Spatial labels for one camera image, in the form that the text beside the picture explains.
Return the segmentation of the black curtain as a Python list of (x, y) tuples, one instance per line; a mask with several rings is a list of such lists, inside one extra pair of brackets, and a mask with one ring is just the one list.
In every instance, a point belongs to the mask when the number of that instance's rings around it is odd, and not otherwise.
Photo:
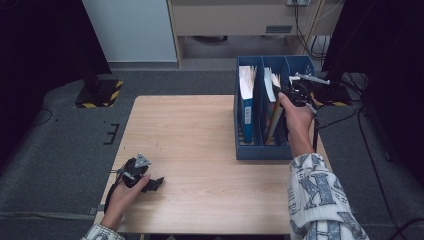
[(345, 0), (323, 70), (368, 77), (389, 154), (424, 187), (424, 0)]
[(82, 0), (0, 0), (0, 169), (47, 92), (83, 79), (98, 95), (109, 71)]

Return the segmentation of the blue book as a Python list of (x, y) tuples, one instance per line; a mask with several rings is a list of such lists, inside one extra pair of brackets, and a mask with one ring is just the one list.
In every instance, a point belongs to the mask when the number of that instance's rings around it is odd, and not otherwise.
[(241, 127), (245, 143), (253, 142), (253, 95), (256, 68), (254, 66), (239, 67), (239, 90), (241, 106)]

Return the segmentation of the black tape marks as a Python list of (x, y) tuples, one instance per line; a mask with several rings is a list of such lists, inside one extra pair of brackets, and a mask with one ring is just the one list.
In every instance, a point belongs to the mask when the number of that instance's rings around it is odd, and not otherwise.
[(119, 123), (111, 123), (110, 126), (112, 127), (111, 131), (106, 132), (107, 139), (104, 142), (104, 145), (113, 145), (117, 136), (117, 133), (119, 131), (120, 124)]

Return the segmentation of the person's right hand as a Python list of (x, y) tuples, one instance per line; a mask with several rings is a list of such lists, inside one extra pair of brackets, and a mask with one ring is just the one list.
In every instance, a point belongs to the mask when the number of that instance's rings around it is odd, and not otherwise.
[(293, 105), (283, 93), (279, 93), (278, 98), (286, 112), (289, 141), (293, 148), (293, 154), (312, 153), (314, 149), (309, 131), (314, 116), (313, 112), (307, 106), (297, 107)]

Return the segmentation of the yellow book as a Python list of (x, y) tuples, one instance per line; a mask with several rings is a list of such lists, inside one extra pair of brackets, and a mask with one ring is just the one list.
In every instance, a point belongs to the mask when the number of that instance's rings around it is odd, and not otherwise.
[(268, 131), (268, 136), (266, 140), (267, 144), (271, 144), (273, 142), (274, 133), (282, 114), (282, 107), (280, 106), (280, 101), (278, 97), (278, 94), (281, 90), (280, 76), (272, 73), (271, 82), (272, 82), (272, 89), (273, 89), (274, 97), (275, 97), (275, 105), (273, 109), (273, 115), (269, 124), (269, 131)]

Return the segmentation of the beige wooden desk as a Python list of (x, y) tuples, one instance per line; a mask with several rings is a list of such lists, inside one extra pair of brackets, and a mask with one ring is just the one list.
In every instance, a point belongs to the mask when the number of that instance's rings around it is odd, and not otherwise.
[[(345, 0), (167, 0), (177, 63), (183, 64), (189, 37), (281, 36), (289, 52), (305, 55), (316, 36), (333, 34)], [(289, 34), (267, 34), (267, 25), (292, 25)]]

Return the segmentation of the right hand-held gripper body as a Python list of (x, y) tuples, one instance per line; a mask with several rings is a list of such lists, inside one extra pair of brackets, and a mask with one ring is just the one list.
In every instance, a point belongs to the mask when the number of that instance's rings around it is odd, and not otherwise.
[(311, 74), (296, 73), (289, 77), (289, 85), (282, 86), (281, 92), (284, 93), (291, 103), (296, 107), (303, 107), (312, 103), (312, 85), (329, 85), (329, 80), (315, 77)]

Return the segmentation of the blue plastic file rack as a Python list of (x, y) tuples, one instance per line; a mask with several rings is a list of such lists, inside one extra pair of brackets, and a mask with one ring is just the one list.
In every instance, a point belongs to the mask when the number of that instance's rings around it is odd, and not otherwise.
[[(239, 90), (239, 67), (254, 66), (256, 77), (254, 82), (253, 95), (253, 142), (244, 142), (243, 130), (241, 127), (241, 106)], [(234, 97), (234, 131), (236, 158), (239, 160), (286, 160), (292, 157), (291, 148), (286, 138), (284, 128), (284, 110), (274, 133), (274, 140), (267, 144), (264, 139), (265, 131), (265, 85), (264, 68), (272, 69), (272, 73), (280, 76), (282, 86), (289, 85), (289, 77), (296, 73), (314, 75), (314, 67), (307, 56), (240, 56), (237, 58), (235, 97)]]

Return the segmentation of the teal illustrated book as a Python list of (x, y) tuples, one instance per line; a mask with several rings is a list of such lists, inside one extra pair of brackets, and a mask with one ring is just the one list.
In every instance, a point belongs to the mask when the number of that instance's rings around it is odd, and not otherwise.
[(265, 85), (265, 99), (264, 99), (264, 111), (265, 111), (265, 131), (264, 131), (264, 139), (268, 141), (269, 133), (270, 133), (270, 124), (273, 117), (273, 111), (276, 103), (275, 94), (273, 91), (273, 81), (272, 81), (273, 73), (272, 69), (265, 67), (264, 68), (264, 85)]

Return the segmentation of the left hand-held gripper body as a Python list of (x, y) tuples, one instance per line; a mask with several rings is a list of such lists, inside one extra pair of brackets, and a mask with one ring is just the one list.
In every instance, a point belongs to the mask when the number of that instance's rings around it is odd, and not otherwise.
[(141, 153), (136, 157), (129, 159), (117, 173), (122, 175), (122, 180), (128, 188), (132, 188), (143, 177), (148, 170), (151, 161), (145, 158)]

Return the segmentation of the grey label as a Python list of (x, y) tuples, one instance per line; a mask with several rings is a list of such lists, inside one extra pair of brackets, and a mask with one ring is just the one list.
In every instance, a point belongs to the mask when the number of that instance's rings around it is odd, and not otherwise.
[(292, 25), (267, 25), (265, 32), (267, 34), (289, 34), (292, 28)]

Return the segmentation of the person's left hand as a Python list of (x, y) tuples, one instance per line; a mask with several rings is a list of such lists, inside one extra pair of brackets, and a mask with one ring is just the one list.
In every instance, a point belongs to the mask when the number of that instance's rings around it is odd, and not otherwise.
[(110, 197), (108, 209), (100, 224), (113, 231), (117, 231), (125, 212), (132, 205), (149, 180), (150, 175), (144, 175), (132, 188), (128, 188), (124, 183), (119, 183)]

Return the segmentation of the white panel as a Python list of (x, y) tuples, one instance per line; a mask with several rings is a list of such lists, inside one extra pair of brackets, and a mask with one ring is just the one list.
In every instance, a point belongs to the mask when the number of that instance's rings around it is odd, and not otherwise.
[(167, 0), (82, 0), (108, 62), (176, 62)]

